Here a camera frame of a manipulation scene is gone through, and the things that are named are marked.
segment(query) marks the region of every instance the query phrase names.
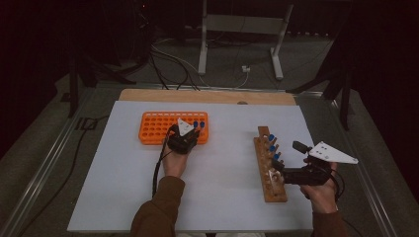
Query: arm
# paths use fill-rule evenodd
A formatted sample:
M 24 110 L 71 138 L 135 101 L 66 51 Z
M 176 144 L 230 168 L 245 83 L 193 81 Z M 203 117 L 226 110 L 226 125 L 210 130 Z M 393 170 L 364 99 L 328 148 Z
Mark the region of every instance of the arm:
M 331 163 L 336 170 L 337 163 Z M 323 186 L 300 186 L 303 194 L 309 196 L 313 209 L 314 237 L 346 237 L 345 223 L 337 209 L 335 201 L 335 185 L 328 180 Z
M 172 152 L 166 147 L 163 159 L 165 177 L 156 194 L 145 202 L 132 221 L 131 236 L 175 236 L 178 208 L 185 187 L 180 178 L 185 171 L 188 155 Z

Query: person's right hand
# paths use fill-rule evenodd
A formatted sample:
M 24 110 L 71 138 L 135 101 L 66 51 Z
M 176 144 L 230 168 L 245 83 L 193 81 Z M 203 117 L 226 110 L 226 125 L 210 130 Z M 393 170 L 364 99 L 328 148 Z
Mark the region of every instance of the person's right hand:
M 330 163 L 332 170 L 336 170 L 338 164 Z M 300 186 L 301 192 L 305 196 L 309 196 L 311 200 L 311 207 L 316 213 L 333 213 L 337 211 L 335 201 L 335 184 L 329 179 L 322 186 Z

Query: test tube rack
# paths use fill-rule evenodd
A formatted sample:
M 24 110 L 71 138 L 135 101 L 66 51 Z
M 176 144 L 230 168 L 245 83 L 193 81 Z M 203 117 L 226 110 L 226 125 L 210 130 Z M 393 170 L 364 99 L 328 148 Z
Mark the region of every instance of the test tube rack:
M 281 155 L 281 152 L 277 153 L 277 137 L 270 133 L 267 126 L 258 126 L 258 131 L 259 136 L 254 137 L 254 143 L 265 202 L 286 202 L 288 198 L 284 179 L 272 167 L 272 159 L 278 159 Z
M 144 145 L 161 145 L 169 127 L 181 119 L 200 127 L 198 144 L 205 144 L 209 138 L 209 117 L 206 112 L 144 112 L 138 138 Z

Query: hand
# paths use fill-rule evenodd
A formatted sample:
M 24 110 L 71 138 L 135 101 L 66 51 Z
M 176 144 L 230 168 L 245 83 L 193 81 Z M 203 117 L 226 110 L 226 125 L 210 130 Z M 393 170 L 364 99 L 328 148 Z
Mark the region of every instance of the hand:
M 175 151 L 172 151 L 167 145 L 164 149 L 163 155 L 166 155 L 163 158 L 163 168 L 165 176 L 174 176 L 181 178 L 182 174 L 186 169 L 186 163 L 188 161 L 188 154 L 179 154 Z
M 332 170 L 336 170 L 338 164 L 330 163 Z M 300 186 L 301 192 L 305 196 L 309 196 L 311 207 L 316 213 L 333 213 L 337 211 L 335 200 L 335 184 L 329 179 L 322 186 Z

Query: white triangular marker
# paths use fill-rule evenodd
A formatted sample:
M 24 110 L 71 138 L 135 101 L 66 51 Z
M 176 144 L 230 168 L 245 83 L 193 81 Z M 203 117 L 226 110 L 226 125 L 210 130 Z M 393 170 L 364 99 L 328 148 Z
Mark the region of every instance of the white triangular marker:
M 178 118 L 178 126 L 179 126 L 179 134 L 181 136 L 184 136 L 185 134 L 187 134 L 188 132 L 190 132 L 194 129 L 194 127 L 192 125 L 190 125 L 187 122 L 181 120 L 180 118 Z
M 343 153 L 340 150 L 320 141 L 308 154 L 328 162 L 358 164 L 358 159 Z

